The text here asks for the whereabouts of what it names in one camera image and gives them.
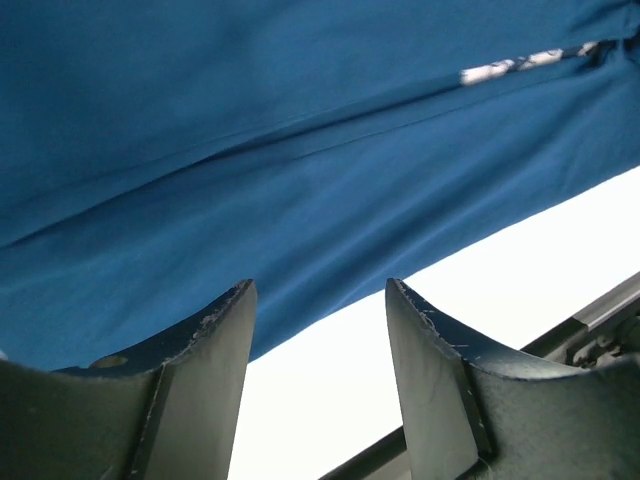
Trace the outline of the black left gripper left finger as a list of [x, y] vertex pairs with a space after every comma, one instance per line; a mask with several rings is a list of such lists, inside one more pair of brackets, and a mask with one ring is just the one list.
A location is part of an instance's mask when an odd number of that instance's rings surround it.
[[200, 312], [87, 368], [1, 364], [5, 479], [224, 479], [257, 293]]

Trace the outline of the navy blue t shirt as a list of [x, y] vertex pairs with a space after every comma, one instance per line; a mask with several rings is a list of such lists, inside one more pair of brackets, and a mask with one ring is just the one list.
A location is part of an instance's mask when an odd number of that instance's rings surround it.
[[638, 162], [635, 1], [5, 1], [1, 349], [258, 358]]

